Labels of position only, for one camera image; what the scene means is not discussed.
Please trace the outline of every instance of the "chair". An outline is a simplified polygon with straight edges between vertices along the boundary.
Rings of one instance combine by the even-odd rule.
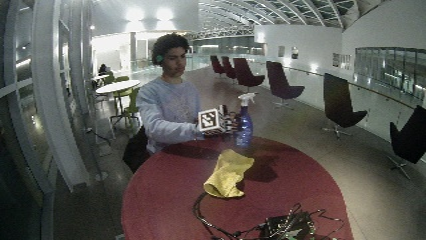
[[[210,56],[210,62],[211,62],[211,66],[213,66],[213,71],[215,73],[218,73],[219,76],[222,76],[222,73],[225,73],[225,69],[223,69],[223,67],[222,67],[215,55]]]
[[[416,106],[408,121],[398,131],[396,126],[390,122],[390,143],[395,155],[402,158],[403,162],[416,163],[426,152],[426,109]],[[403,175],[410,179],[403,170],[406,163],[398,163],[387,156],[395,164],[391,169],[399,169]]]
[[[367,111],[352,111],[348,83],[327,73],[323,75],[323,103],[324,115],[335,123],[334,129],[323,128],[323,130],[332,131],[339,139],[340,134],[350,134],[338,128],[354,126],[367,115]]]
[[[138,112],[138,108],[135,107],[135,96],[138,93],[138,89],[139,88],[131,89],[131,93],[129,94],[130,103],[129,103],[129,106],[126,108],[123,108],[125,125],[127,124],[126,120],[129,120],[131,129],[133,129],[131,118],[137,119],[137,125],[139,126],[139,119],[138,119],[138,117],[134,116],[134,113]]]
[[[226,77],[228,77],[231,79],[231,83],[234,84],[234,79],[236,78],[236,75],[235,75],[235,70],[230,65],[228,57],[222,56],[222,64],[223,64]]]
[[[121,81],[127,81],[127,80],[129,80],[129,77],[127,77],[127,76],[121,76],[121,77],[117,77],[117,78],[114,79],[114,82],[121,82]],[[125,89],[125,90],[121,90],[121,91],[117,91],[117,92],[113,93],[115,113],[118,112],[118,108],[117,108],[117,99],[118,99],[118,97],[122,98],[122,97],[125,97],[125,96],[129,96],[130,93],[131,93],[131,88]]]
[[[97,87],[105,86],[105,85],[107,85],[107,84],[110,84],[110,83],[113,83],[115,81],[115,77],[114,77],[113,72],[109,71],[109,72],[105,73],[105,75],[107,75],[107,76],[99,81],[99,83],[97,84]],[[103,108],[103,101],[106,101],[105,98],[107,98],[107,94],[97,94],[94,92],[94,101],[95,101],[95,99],[98,97],[102,97],[102,99],[99,101],[97,101],[97,102],[101,103],[101,107]]]
[[[296,98],[302,94],[304,86],[290,86],[279,62],[266,61],[266,70],[270,92],[274,96],[280,98],[280,103],[274,104],[276,104],[278,107],[284,106],[290,108],[288,104],[283,103],[283,100]]]
[[[150,154],[146,150],[146,145],[147,137],[145,134],[145,127],[141,126],[137,134],[129,139],[122,154],[122,161],[125,162],[133,173],[150,157]]]
[[[244,58],[234,58],[232,61],[238,84],[246,86],[248,92],[250,87],[255,87],[262,84],[264,75],[252,75],[247,60]]]

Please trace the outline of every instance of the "table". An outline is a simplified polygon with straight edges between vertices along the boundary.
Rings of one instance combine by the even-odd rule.
[[[97,94],[111,93],[111,92],[117,92],[118,94],[119,114],[115,113],[117,115],[109,117],[109,120],[111,120],[113,118],[118,118],[113,125],[115,125],[115,123],[123,117],[119,91],[137,86],[139,83],[141,83],[139,80],[127,80],[127,81],[114,82],[95,89]]]
[[[228,148],[252,157],[254,164],[238,187],[243,197],[203,198],[201,212],[210,223],[232,233],[262,223],[266,217],[286,215],[292,205],[300,203],[304,211],[326,209],[326,216],[344,221],[331,237],[352,239],[343,197],[327,171],[296,149],[254,137],[246,150],[235,148],[231,141],[211,138],[170,145],[146,160],[122,198],[126,240],[210,239],[191,207],[203,192],[202,184],[211,175],[217,157]],[[340,226],[336,221],[314,220],[322,236]],[[211,232],[223,237],[217,230]]]

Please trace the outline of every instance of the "curly hair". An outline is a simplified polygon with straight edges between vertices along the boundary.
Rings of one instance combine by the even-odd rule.
[[[182,47],[185,52],[189,49],[189,43],[185,37],[175,33],[166,34],[161,36],[155,43],[151,50],[151,63],[153,65],[161,65],[163,60],[163,55],[171,48]]]

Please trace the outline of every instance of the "black chair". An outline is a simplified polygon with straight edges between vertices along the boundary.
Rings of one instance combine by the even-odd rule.
[[[222,65],[223,65],[226,77],[231,79],[231,83],[234,84],[234,79],[236,78],[235,69],[230,65],[228,57],[226,56],[222,56]]]
[[[250,87],[255,87],[262,84],[264,75],[252,75],[247,60],[244,58],[234,58],[232,61],[238,84],[246,86],[248,92]]]
[[[146,144],[147,137],[145,134],[145,127],[141,126],[137,134],[129,139],[122,154],[122,161],[133,173],[150,157],[150,154],[146,150]]]
[[[225,69],[223,69],[221,62],[218,61],[218,58],[215,55],[210,56],[210,62],[211,62],[213,71],[215,73],[218,73],[219,76],[222,76],[222,74],[225,73]]]
[[[290,86],[287,78],[283,73],[282,64],[279,62],[266,61],[267,79],[270,92],[274,96],[280,98],[280,103],[274,103],[278,107],[288,107],[288,104],[283,102],[284,99],[296,98],[303,90],[303,86]]]
[[[408,121],[398,131],[396,126],[390,122],[390,143],[395,155],[402,158],[403,163],[398,163],[387,156],[395,164],[391,169],[399,169],[403,175],[410,179],[408,174],[403,170],[404,162],[416,163],[426,152],[426,109],[416,106]]]
[[[339,139],[340,134],[350,134],[338,128],[354,126],[367,115],[367,111],[352,111],[348,83],[327,73],[323,75],[323,103],[324,115],[335,123],[334,129],[323,128],[323,130],[332,131]]]

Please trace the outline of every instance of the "yellow cloth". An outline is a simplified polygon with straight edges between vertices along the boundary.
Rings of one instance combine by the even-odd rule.
[[[203,190],[215,197],[240,197],[243,192],[235,185],[242,180],[243,172],[252,166],[252,162],[252,158],[239,155],[231,149],[223,150],[213,174],[203,183]]]

